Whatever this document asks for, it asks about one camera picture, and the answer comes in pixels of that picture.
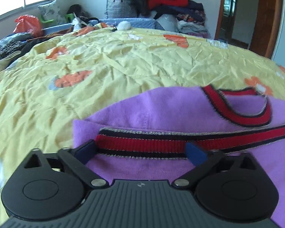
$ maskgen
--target patterned cloth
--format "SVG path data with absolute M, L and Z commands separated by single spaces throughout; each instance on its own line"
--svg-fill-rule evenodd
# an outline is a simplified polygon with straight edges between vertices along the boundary
M 197 25 L 205 25 L 205 20 L 206 20 L 206 14 L 204 13 L 204 11 L 199 11 L 199 10 L 195 10 L 194 13 L 200 15 L 203 18 L 202 22 L 198 22 L 197 20 L 195 20 L 194 18 L 192 18 L 190 15 L 188 14 L 183 14 L 180 13 L 176 16 L 176 18 L 179 21 L 186 21 L 186 22 L 194 22 Z
M 26 44 L 27 44 L 26 42 L 11 40 L 8 44 L 3 46 L 2 49 L 0 50 L 0 60 L 18 50 L 21 51 Z

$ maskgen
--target window frame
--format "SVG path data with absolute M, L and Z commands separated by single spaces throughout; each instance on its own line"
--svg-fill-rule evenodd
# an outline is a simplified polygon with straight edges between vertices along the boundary
M 34 9 L 34 8 L 36 8 L 39 5 L 47 4 L 47 3 L 51 2 L 51 1 L 52 0 L 44 0 L 44 1 L 39 1 L 39 2 L 35 2 L 35 3 L 32 3 L 32 4 L 26 5 L 25 4 L 25 0 L 24 0 L 24 7 L 16 8 L 14 10 L 8 11 L 8 12 L 0 15 L 0 21 L 3 20 L 3 19 L 6 19 L 6 18 L 8 18 L 8 17 L 10 17 L 12 15 L 15 15 L 17 13 L 21 13 L 21 12 L 25 12 L 27 10 Z

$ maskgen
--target red clothing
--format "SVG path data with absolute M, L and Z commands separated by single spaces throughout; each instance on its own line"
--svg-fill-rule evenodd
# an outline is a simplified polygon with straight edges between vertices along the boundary
M 188 0 L 147 0 L 147 1 L 150 10 L 160 5 L 170 5 L 178 7 L 188 6 Z

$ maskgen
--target pillow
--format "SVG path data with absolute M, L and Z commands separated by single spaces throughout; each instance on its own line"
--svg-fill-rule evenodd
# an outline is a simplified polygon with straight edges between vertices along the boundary
M 45 21 L 54 20 L 56 25 L 66 24 L 67 20 L 61 15 L 57 0 L 38 6 Z

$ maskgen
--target metal screw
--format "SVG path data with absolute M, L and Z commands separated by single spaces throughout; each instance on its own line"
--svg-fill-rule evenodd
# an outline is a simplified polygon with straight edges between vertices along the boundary
M 95 187 L 102 187 L 106 185 L 106 181 L 103 179 L 94 179 L 91 184 Z
M 137 186 L 138 186 L 138 187 L 144 187 L 145 184 L 144 184 L 144 183 L 139 183 Z
M 174 184 L 178 187 L 185 187 L 189 185 L 189 181 L 186 179 L 177 179 L 174 181 Z

